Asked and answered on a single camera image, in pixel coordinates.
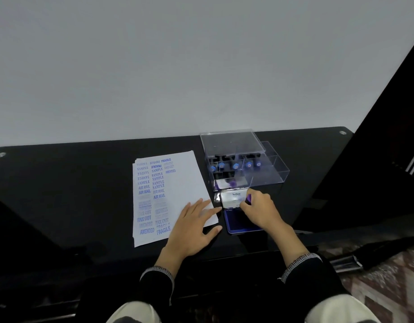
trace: white paper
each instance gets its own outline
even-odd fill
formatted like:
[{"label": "white paper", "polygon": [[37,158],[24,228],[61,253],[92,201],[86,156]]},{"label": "white paper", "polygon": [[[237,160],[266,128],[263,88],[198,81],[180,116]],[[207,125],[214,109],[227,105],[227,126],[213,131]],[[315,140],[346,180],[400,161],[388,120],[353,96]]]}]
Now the white paper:
[{"label": "white paper", "polygon": [[[193,151],[138,158],[132,175],[135,247],[168,238],[188,202],[210,198]],[[214,215],[204,226],[218,222]]]}]

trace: right hand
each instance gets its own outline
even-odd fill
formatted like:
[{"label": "right hand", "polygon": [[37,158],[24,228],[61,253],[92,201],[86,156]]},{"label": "right hand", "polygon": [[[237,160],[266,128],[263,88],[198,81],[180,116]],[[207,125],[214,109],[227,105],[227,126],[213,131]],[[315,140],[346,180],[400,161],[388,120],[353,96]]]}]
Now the right hand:
[{"label": "right hand", "polygon": [[240,208],[258,227],[269,232],[269,229],[272,229],[278,224],[285,224],[269,194],[263,194],[259,190],[249,188],[247,190],[246,198],[247,195],[251,195],[252,205],[248,205],[242,201],[240,203]]}]

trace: purple stamp handle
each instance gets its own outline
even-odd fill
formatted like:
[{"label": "purple stamp handle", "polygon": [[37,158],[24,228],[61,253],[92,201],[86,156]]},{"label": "purple stamp handle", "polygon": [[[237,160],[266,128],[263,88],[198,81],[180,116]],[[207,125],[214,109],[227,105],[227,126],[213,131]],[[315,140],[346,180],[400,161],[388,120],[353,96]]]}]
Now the purple stamp handle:
[{"label": "purple stamp handle", "polygon": [[247,198],[244,202],[248,205],[252,205],[252,195],[251,194],[247,195]]}]

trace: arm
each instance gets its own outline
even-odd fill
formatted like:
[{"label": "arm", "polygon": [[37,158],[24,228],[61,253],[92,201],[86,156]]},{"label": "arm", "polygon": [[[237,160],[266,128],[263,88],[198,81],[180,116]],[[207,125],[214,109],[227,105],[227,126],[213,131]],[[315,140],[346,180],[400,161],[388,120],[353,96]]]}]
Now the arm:
[{"label": "arm", "polygon": [[287,269],[282,275],[295,321],[308,323],[379,322],[376,316],[343,287],[330,262],[310,253],[294,229],[280,217],[268,194],[248,189],[251,205],[240,208],[275,241]]},{"label": "arm", "polygon": [[206,247],[222,230],[221,226],[215,226],[206,235],[203,233],[206,221],[222,209],[203,211],[209,203],[210,200],[199,199],[185,206],[155,265],[141,275],[135,301],[121,306],[107,323],[160,322],[170,306],[174,279],[182,261]]}]

